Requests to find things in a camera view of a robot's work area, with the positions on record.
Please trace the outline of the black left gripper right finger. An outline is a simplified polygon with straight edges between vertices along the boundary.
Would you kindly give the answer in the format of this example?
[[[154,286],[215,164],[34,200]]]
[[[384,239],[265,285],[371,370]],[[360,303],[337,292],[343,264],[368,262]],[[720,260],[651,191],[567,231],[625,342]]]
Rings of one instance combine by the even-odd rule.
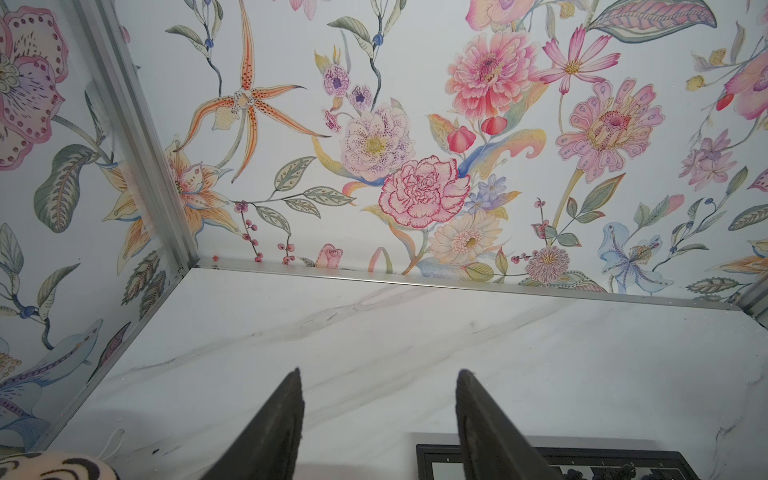
[[[457,378],[456,418],[467,479],[558,477],[467,369],[461,370]]]

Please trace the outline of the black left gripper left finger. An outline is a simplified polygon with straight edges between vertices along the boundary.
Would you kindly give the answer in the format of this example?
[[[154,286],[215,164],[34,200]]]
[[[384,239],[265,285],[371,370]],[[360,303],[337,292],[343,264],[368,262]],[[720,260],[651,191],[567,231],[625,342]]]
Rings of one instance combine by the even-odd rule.
[[[304,413],[301,374],[294,369],[202,479],[292,479]]]

